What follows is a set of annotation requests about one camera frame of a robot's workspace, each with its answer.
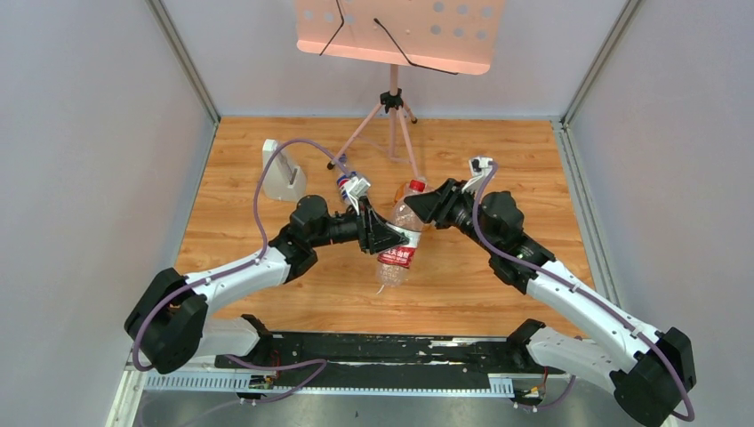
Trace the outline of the red cap water bottle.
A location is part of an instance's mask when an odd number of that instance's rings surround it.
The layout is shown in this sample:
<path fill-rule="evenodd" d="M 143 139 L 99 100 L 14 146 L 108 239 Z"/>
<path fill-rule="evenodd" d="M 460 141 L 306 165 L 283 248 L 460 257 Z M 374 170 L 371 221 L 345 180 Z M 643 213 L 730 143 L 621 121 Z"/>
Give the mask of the red cap water bottle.
<path fill-rule="evenodd" d="M 378 293 L 386 287 L 402 285 L 408 276 L 413 258 L 416 254 L 424 223 L 408 206 L 405 199 L 408 196 L 422 194 L 427 189 L 427 183 L 421 180 L 410 180 L 396 195 L 389 226 L 398 231 L 406 241 L 394 246 L 378 255 L 377 279 L 381 285 Z"/>

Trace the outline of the orange label tea bottle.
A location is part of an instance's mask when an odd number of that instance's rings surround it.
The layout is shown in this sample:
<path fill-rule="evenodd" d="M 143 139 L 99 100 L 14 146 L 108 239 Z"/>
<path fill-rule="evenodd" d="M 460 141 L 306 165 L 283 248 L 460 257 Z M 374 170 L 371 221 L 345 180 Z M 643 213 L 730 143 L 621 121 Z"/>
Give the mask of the orange label tea bottle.
<path fill-rule="evenodd" d="M 396 190 L 396 193 L 394 195 L 394 204 L 397 204 L 400 200 L 402 200 L 406 195 L 411 194 L 411 188 L 410 188 L 410 181 L 406 181 L 402 183 L 398 189 Z"/>

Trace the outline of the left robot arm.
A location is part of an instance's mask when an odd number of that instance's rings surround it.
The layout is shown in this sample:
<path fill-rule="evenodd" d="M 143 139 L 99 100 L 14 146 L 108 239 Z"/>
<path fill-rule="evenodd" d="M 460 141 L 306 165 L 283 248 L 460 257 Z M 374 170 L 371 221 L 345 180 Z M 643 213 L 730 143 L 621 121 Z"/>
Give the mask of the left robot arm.
<path fill-rule="evenodd" d="M 270 340 L 250 321 L 214 320 L 215 312 L 301 277 L 317 262 L 320 246 L 356 241 L 363 253 L 381 254 L 409 240 L 407 231 L 376 213 L 367 197 L 335 214 L 322 197 L 303 197 L 288 224 L 256 253 L 213 270 L 159 271 L 124 322 L 133 339 L 133 364 L 140 371 L 169 374 L 195 357 L 233 355 L 250 367 L 263 367 L 272 356 Z"/>

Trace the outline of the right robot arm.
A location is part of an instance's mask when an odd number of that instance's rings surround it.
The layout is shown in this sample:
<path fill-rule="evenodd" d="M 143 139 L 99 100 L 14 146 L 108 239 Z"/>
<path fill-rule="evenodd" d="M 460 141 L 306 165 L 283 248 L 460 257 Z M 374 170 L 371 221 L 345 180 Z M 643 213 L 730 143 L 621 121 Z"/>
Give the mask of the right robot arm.
<path fill-rule="evenodd" d="M 693 421 L 688 393 L 696 375 L 688 336 L 630 315 L 580 281 L 525 234 L 524 215 L 510 192 L 472 193 L 449 179 L 405 202 L 422 222 L 454 227 L 482 246 L 501 282 L 550 306 L 588 336 L 580 341 L 529 319 L 510 337 L 514 368 L 553 367 L 591 383 L 644 426 L 661 426 L 670 416 Z"/>

